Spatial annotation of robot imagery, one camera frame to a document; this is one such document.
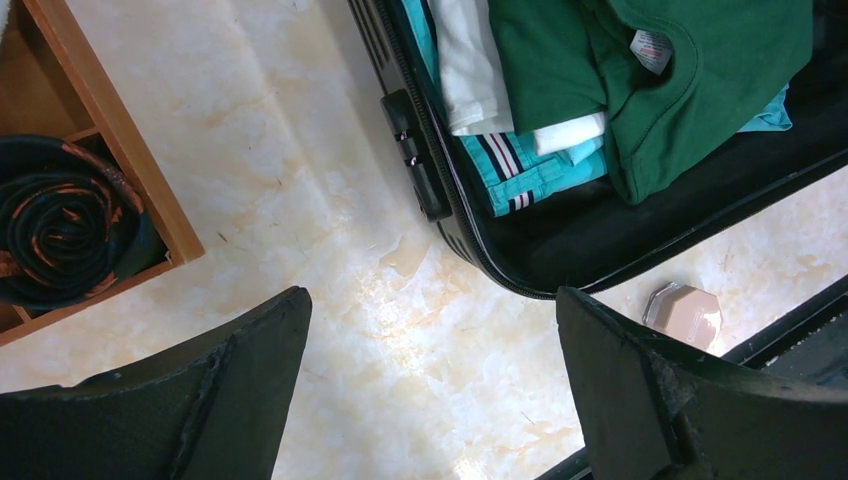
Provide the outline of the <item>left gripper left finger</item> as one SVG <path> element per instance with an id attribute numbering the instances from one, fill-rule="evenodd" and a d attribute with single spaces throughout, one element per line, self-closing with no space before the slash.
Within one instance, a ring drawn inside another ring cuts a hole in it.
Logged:
<path id="1" fill-rule="evenodd" d="M 142 360 L 1 397 L 5 479 L 268 479 L 312 300 L 292 287 Z"/>

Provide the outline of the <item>turquoise shorts with striped waistband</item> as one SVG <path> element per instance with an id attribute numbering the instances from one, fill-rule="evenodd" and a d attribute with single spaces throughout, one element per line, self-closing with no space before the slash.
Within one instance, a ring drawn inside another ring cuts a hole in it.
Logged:
<path id="1" fill-rule="evenodd" d="M 437 96 L 441 102 L 440 112 L 448 117 L 442 98 L 438 72 L 436 30 L 428 3 L 430 1 L 407 1 L 414 4 L 414 17 L 424 15 L 431 18 L 432 33 L 429 46 L 423 57 L 427 70 L 436 75 Z M 785 131 L 792 123 L 784 106 L 789 83 L 738 132 Z M 526 208 L 555 193 L 571 189 L 601 177 L 610 177 L 603 146 L 579 163 L 573 163 L 565 151 L 537 155 L 531 145 L 531 133 L 483 134 L 455 136 L 471 155 L 471 164 L 480 178 L 493 213 L 503 216 Z"/>

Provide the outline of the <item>dark green shirt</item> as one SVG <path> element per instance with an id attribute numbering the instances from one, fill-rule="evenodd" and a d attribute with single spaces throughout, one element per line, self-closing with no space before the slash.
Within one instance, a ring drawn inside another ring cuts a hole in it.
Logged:
<path id="1" fill-rule="evenodd" d="M 636 204 L 760 113 L 811 59 L 809 1 L 493 1 L 518 133 L 601 113 Z"/>

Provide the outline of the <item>white shirt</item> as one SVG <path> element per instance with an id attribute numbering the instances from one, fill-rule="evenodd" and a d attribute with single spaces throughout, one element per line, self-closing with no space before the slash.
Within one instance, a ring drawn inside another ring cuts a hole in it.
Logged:
<path id="1" fill-rule="evenodd" d="M 486 1 L 430 1 L 438 72 L 448 125 L 455 136 L 512 133 L 514 124 Z M 565 151 L 579 163 L 603 146 L 603 113 L 537 129 L 537 155 Z"/>

